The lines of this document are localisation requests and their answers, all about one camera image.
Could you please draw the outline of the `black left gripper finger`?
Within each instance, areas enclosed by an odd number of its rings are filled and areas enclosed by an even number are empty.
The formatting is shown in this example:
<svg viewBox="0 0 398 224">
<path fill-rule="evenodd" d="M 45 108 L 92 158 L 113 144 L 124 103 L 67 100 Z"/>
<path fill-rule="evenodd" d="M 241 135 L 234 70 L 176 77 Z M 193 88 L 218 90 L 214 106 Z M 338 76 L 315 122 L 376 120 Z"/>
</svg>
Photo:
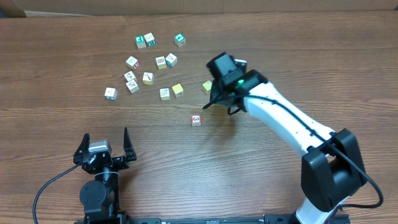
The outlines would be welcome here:
<svg viewBox="0 0 398 224">
<path fill-rule="evenodd" d="M 137 160 L 137 155 L 136 155 L 134 147 L 131 143 L 127 127 L 124 128 L 123 150 L 125 152 L 127 161 L 136 161 Z"/>
<path fill-rule="evenodd" d="M 78 146 L 78 149 L 75 151 L 73 155 L 73 162 L 75 164 L 81 164 L 83 162 L 84 155 L 88 152 L 89 145 L 90 145 L 90 135 L 88 133 L 85 133 L 81 144 Z"/>
</svg>

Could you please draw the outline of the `wooden block red number 3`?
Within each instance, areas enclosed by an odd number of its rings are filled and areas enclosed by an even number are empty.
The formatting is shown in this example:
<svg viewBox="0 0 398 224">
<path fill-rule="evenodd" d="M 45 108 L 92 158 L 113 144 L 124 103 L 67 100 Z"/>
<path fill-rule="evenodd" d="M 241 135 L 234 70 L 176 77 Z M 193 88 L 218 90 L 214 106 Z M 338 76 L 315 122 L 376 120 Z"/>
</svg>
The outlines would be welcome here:
<svg viewBox="0 0 398 224">
<path fill-rule="evenodd" d="M 191 117 L 191 124 L 192 126 L 201 126 L 201 115 L 193 114 Z"/>
</svg>

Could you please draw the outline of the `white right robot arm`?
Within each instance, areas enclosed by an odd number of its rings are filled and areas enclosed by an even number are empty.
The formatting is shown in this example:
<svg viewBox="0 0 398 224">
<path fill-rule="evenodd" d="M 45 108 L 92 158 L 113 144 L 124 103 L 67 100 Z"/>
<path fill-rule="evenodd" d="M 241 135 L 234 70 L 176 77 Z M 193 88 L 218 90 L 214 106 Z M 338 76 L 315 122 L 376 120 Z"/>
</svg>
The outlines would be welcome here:
<svg viewBox="0 0 398 224">
<path fill-rule="evenodd" d="M 369 182 L 356 136 L 315 121 L 286 100 L 271 82 L 239 80 L 232 88 L 217 81 L 211 102 L 231 105 L 265 122 L 301 158 L 303 204 L 290 223 L 330 223 L 345 200 Z"/>
</svg>

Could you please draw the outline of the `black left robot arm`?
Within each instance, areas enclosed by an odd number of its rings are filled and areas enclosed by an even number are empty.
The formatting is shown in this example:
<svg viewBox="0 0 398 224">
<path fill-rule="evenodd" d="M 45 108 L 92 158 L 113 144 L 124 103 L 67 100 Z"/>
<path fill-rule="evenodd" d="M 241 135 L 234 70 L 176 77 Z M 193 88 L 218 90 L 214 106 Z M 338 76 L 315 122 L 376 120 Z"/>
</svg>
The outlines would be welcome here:
<svg viewBox="0 0 398 224">
<path fill-rule="evenodd" d="M 125 155 L 113 157 L 107 140 L 90 143 L 86 133 L 73 155 L 73 162 L 94 176 L 80 190 L 80 202 L 84 206 L 84 223 L 131 223 L 127 212 L 121 210 L 119 171 L 129 168 L 137 159 L 136 152 L 124 130 L 123 150 Z"/>
</svg>

